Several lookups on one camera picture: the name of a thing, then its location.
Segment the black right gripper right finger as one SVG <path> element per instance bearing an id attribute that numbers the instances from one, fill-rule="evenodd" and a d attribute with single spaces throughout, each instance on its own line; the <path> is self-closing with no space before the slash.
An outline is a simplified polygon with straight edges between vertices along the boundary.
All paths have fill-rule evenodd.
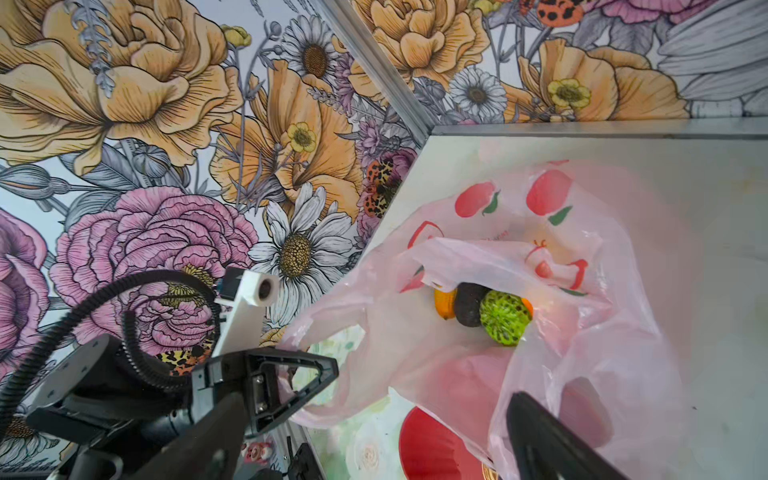
<path id="1" fill-rule="evenodd" d="M 512 395 L 506 424 L 522 479 L 624 477 L 526 392 Z"/>

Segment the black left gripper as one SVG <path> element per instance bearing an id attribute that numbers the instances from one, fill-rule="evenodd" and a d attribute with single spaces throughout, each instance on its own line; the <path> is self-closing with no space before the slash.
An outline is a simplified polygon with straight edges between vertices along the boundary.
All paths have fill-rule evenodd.
<path id="1" fill-rule="evenodd" d="M 208 360 L 176 389 L 141 382 L 107 400 L 120 425 L 107 436 L 116 479 L 146 465 L 198 423 L 226 396 L 242 395 L 249 415 L 246 437 L 264 435 L 289 420 L 339 376 L 337 360 L 304 351 L 253 349 Z"/>

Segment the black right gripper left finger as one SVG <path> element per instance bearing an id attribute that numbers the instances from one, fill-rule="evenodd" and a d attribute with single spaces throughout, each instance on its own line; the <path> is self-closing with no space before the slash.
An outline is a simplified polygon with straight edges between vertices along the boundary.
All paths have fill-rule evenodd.
<path id="1" fill-rule="evenodd" d="M 232 393 L 129 479 L 232 479 L 247 423 L 241 394 Z"/>

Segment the pink plastic bag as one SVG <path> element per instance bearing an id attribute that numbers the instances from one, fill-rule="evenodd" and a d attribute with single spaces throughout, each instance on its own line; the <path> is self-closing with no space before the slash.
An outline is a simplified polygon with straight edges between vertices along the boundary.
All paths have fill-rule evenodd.
<path id="1" fill-rule="evenodd" d="M 532 304 L 517 346 L 437 313 L 434 292 L 464 282 Z M 678 362 L 630 237 L 558 167 L 501 174 L 422 206 L 293 320 L 282 346 L 303 350 L 355 326 L 362 341 L 330 399 L 304 407 L 297 423 L 329 428 L 395 391 L 506 479 L 518 475 L 505 419 L 518 391 L 555 414 L 584 406 L 579 432 L 632 479 L 661 478 L 681 439 Z M 582 386 L 593 395 L 578 395 Z"/>

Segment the green spiky round fruit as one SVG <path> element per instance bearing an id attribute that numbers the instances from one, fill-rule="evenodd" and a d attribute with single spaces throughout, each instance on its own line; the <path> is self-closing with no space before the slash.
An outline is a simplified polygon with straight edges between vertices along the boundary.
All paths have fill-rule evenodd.
<path id="1" fill-rule="evenodd" d="M 480 303 L 480 322 L 486 333 L 500 345 L 515 347 L 533 320 L 534 309 L 525 298 L 491 290 Z"/>

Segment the dark avocado front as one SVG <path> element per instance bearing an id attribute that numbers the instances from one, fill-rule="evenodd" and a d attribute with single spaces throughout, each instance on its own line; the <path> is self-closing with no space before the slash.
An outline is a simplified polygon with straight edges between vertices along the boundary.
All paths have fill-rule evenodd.
<path id="1" fill-rule="evenodd" d="M 490 289 L 475 283 L 462 282 L 457 286 L 453 308 L 457 321 L 469 328 L 482 325 L 480 307 Z"/>

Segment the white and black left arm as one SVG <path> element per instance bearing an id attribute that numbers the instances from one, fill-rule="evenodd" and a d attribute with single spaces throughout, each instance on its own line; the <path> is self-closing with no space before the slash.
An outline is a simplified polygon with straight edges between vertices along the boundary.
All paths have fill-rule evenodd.
<path id="1" fill-rule="evenodd" d="M 272 347 L 217 354 L 166 392 L 117 338 L 77 348 L 33 391 L 26 424 L 70 441 L 64 479 L 231 479 L 242 443 L 286 422 L 339 375 L 336 360 Z"/>

